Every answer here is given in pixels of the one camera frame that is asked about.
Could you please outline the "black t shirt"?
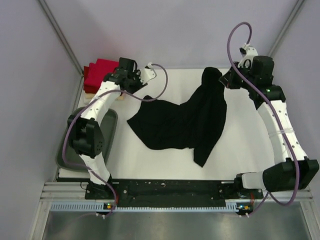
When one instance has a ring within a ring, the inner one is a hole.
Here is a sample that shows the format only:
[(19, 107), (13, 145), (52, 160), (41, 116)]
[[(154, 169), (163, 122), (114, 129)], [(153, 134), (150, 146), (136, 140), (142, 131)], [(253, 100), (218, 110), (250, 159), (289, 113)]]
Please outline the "black t shirt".
[(217, 68), (206, 67), (200, 86), (181, 104), (149, 101), (151, 96), (146, 95), (137, 113), (127, 120), (128, 125), (151, 150), (193, 149), (193, 161), (203, 167), (226, 123), (221, 76)]

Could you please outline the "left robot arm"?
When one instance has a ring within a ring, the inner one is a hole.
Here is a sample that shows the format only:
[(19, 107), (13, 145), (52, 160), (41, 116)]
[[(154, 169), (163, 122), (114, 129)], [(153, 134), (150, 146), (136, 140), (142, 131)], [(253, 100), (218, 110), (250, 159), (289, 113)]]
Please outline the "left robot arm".
[(103, 77), (97, 93), (87, 107), (68, 119), (68, 144), (83, 160), (90, 181), (97, 184), (96, 192), (102, 198), (109, 198), (114, 191), (113, 185), (108, 183), (111, 174), (102, 154), (105, 146), (102, 120), (122, 93), (134, 94), (156, 76), (152, 65), (138, 69), (136, 61), (121, 57), (118, 67)]

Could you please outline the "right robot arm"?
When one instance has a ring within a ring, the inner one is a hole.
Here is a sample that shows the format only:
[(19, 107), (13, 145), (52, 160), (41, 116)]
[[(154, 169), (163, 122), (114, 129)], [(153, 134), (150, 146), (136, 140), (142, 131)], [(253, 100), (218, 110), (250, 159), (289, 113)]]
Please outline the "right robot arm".
[(252, 189), (268, 192), (305, 189), (320, 166), (310, 159), (300, 145), (287, 111), (286, 97), (273, 84), (274, 61), (268, 56), (244, 60), (245, 67), (234, 62), (219, 81), (228, 89), (246, 89), (267, 129), (274, 155), (274, 165), (260, 172), (237, 174), (233, 192), (245, 198)]

